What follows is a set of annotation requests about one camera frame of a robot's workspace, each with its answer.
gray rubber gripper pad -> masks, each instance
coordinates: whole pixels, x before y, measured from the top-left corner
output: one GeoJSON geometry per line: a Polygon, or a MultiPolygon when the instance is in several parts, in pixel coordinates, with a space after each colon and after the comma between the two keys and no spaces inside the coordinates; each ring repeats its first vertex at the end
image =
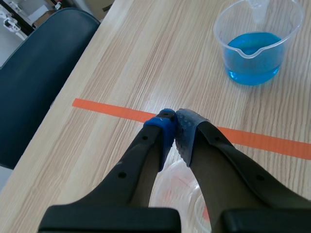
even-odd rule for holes
{"type": "Polygon", "coordinates": [[[190,165],[196,127],[208,119],[190,109],[179,109],[177,112],[176,147],[187,166],[190,165]]]}

white equipment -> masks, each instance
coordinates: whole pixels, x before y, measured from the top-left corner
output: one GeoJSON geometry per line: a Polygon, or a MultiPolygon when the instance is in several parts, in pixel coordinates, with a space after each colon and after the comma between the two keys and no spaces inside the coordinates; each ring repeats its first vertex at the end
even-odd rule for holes
{"type": "Polygon", "coordinates": [[[11,13],[6,13],[3,6],[0,5],[0,18],[3,18],[3,26],[8,29],[10,32],[15,33],[19,38],[25,40],[27,35],[23,33],[18,26],[18,21],[12,17],[11,13]]]}

clear plastic bowl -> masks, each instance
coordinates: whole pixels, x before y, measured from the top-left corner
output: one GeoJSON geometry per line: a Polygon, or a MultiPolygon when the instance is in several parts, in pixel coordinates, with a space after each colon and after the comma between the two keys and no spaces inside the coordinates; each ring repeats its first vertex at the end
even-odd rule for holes
{"type": "Polygon", "coordinates": [[[159,173],[149,206],[178,210],[183,233],[210,233],[204,198],[190,168],[180,160],[159,173]]]}
{"type": "Polygon", "coordinates": [[[246,85],[274,77],[303,18],[295,0],[240,0],[225,9],[214,34],[228,76],[246,85]]]}

blue gripper pad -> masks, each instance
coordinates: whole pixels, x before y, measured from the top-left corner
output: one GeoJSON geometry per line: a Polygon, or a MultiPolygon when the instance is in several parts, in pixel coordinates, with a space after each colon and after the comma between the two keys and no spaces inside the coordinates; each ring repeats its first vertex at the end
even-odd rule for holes
{"type": "Polygon", "coordinates": [[[192,147],[194,143],[196,127],[208,119],[200,116],[190,109],[179,109],[177,112],[176,147],[187,166],[190,165],[192,147]]]}
{"type": "Polygon", "coordinates": [[[177,117],[176,117],[176,113],[174,110],[166,108],[166,109],[161,110],[160,114],[161,113],[173,113],[174,118],[173,120],[170,120],[169,118],[158,117],[157,115],[151,118],[150,120],[147,120],[144,124],[144,125],[156,125],[162,128],[163,152],[162,152],[162,160],[160,164],[160,171],[162,171],[166,158],[173,145],[174,138],[176,136],[176,127],[177,127],[177,117]]]}

screw hole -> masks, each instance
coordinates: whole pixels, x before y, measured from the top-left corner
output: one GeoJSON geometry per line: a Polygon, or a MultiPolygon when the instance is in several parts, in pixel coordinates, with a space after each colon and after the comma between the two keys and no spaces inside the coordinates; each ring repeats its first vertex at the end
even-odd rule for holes
{"type": "Polygon", "coordinates": [[[256,179],[259,180],[259,181],[264,181],[264,177],[261,176],[261,175],[257,175],[257,176],[256,176],[256,179]]]}
{"type": "Polygon", "coordinates": [[[118,174],[118,177],[119,177],[120,179],[124,179],[124,178],[126,177],[126,173],[125,173],[124,171],[122,171],[122,172],[120,172],[120,173],[118,174]]]}

